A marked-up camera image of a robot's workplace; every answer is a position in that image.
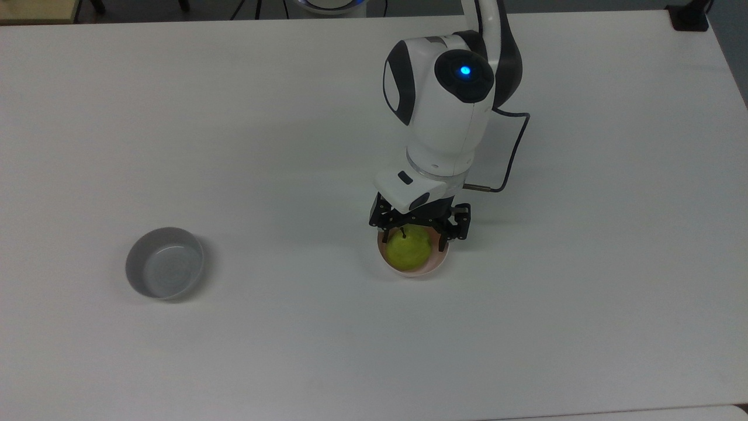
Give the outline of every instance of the table surface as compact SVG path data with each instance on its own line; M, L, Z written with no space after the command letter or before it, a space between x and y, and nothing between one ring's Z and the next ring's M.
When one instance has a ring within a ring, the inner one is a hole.
M2 0L0 25L73 23L80 0Z
M664 11L510 16L533 118L466 241L401 279L367 225L404 37L460 16L0 28L12 420L477 420L748 401L748 112ZM495 116L468 181L498 181ZM128 285L186 228L190 300Z

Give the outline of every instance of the green pear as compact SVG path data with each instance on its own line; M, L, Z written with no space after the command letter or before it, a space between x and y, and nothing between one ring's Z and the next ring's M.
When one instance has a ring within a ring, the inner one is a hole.
M397 270L417 269L429 260L431 238L420 225L404 225L387 240L387 261Z

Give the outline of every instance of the pink bowl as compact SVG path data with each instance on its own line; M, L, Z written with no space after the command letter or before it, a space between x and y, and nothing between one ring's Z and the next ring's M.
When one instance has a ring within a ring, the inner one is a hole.
M441 266L442 262L444 262L444 259L447 257L447 252L450 251L450 244L447 243L447 245L444 247L444 251L439 251L439 233L436 232L435 229L431 227L424 227L426 229L426 232L429 233L429 237L431 238L431 255L429 256L429 260L426 261L426 263L423 264L423 266L412 269L412 270L399 270L393 267L390 262L387 260L387 244L382 243L381 239L384 237L384 232L379 232L376 236L376 242L377 247L379 248L379 254L381 254L381 257L384 259L384 262L387 263L387 266L394 270L396 273L398 273L401 276L405 276L408 278L415 278L418 276L426 275L427 273L433 272L437 267ZM396 229L392 229L389 232L390 237L392 237L393 234L398 232Z

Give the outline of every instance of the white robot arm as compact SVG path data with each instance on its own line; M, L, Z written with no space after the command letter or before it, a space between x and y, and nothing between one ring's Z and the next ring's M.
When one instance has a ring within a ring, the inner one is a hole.
M514 93L522 74L503 0L474 4L477 31L401 40L384 65L384 98L410 137L405 153L375 176L370 225L431 226L441 234L440 249L467 237L470 205L453 208L452 201L492 109Z

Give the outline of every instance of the gray bowl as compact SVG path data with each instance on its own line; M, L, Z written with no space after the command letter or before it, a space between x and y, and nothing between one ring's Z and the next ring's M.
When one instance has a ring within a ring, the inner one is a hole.
M130 249L125 263L130 285L146 297L173 300L194 287L203 272L200 241L181 228L159 228Z

